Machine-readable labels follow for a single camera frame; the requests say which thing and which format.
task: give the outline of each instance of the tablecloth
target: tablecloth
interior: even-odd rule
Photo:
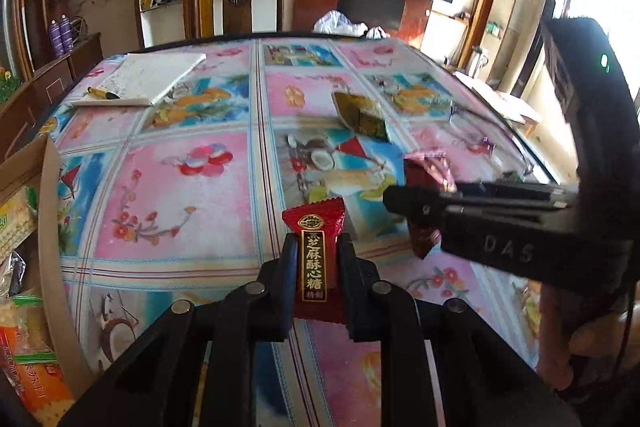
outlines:
[[[70,105],[116,70],[119,55],[98,64],[43,129],[62,158],[68,306],[96,373],[176,299],[200,305],[253,280],[280,251],[285,208],[334,196],[344,198],[358,255],[381,277],[418,299],[465,299],[535,362],[522,281],[438,247],[419,260],[406,223],[382,204],[383,189],[404,181],[402,155],[415,150],[446,149],[457,180],[527,168],[503,124],[460,81],[393,39],[245,39],[156,53],[185,50],[206,61],[155,107]],[[378,100],[391,143],[345,129],[334,90]],[[449,119],[449,100],[494,123]],[[376,425],[379,344],[296,319],[287,343],[257,346],[257,416],[263,426]]]

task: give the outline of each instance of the red snack package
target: red snack package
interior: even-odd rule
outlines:
[[[443,192],[455,192],[456,182],[444,149],[420,151],[404,156],[404,185],[424,187]],[[437,229],[418,227],[408,222],[409,238],[414,253],[424,259],[440,240]]]
[[[344,212],[344,200],[334,198],[288,208],[282,213],[282,220],[300,236],[296,317],[344,324],[336,255]]]

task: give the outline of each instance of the screw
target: screw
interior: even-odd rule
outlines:
[[[466,302],[462,299],[453,298],[445,302],[445,306],[454,313],[462,313],[466,310]]]
[[[191,309],[191,303],[188,300],[180,299],[171,305],[171,311],[177,315],[188,312]]]
[[[251,281],[244,287],[244,290],[249,295],[260,295],[262,292],[264,292],[265,287],[264,284],[259,281]]]
[[[391,285],[387,281],[375,281],[371,289],[379,295],[386,295],[391,291]]]

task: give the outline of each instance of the pen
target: pen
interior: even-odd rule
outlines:
[[[104,98],[105,100],[117,100],[120,98],[114,92],[105,91],[104,89],[98,89],[97,87],[87,87],[86,90],[95,96]]]

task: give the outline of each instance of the white paper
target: white paper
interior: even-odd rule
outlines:
[[[128,54],[121,65],[97,87],[119,100],[98,100],[87,93],[76,105],[154,105],[206,59],[203,53]]]

